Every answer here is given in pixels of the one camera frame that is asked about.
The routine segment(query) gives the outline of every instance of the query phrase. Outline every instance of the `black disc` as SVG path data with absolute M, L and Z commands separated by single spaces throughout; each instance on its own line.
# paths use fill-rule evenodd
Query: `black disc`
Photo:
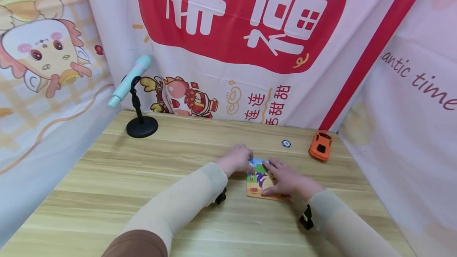
M 127 134 L 133 138 L 144 138 L 154 134 L 159 128 L 157 120 L 150 116 L 144 116 L 144 124 L 140 124 L 139 118 L 132 119 L 127 124 Z

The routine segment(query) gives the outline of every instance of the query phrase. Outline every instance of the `red banner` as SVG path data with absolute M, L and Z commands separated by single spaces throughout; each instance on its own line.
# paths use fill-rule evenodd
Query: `red banner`
M 138 0 L 156 43 L 275 73 L 308 70 L 346 0 Z

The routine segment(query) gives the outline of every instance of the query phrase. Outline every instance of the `black microphone stand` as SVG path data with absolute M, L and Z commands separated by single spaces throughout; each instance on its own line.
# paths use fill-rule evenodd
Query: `black microphone stand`
M 130 85 L 130 94 L 132 94 L 132 104 L 136 111 L 136 118 L 132 119 L 127 124 L 127 134 L 133 138 L 144 138 L 154 134 L 159 128 L 159 123 L 154 117 L 143 116 L 141 113 L 141 103 L 138 95 L 136 95 L 136 84 L 141 80 L 141 77 L 135 77 Z

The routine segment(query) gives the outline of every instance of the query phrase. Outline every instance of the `backdrop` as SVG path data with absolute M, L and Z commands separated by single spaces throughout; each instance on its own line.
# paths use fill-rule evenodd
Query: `backdrop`
M 154 55 L 138 86 L 142 110 L 336 130 L 414 1 L 90 4 L 116 85 L 139 53 Z
M 119 109 L 88 0 L 0 0 L 0 248 Z
M 418 0 L 340 130 L 419 257 L 457 254 L 457 0 Z

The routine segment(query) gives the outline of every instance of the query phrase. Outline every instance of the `red stripe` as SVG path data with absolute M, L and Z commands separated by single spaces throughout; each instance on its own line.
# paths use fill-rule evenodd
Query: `red stripe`
M 415 1 L 394 0 L 319 129 L 332 127 Z

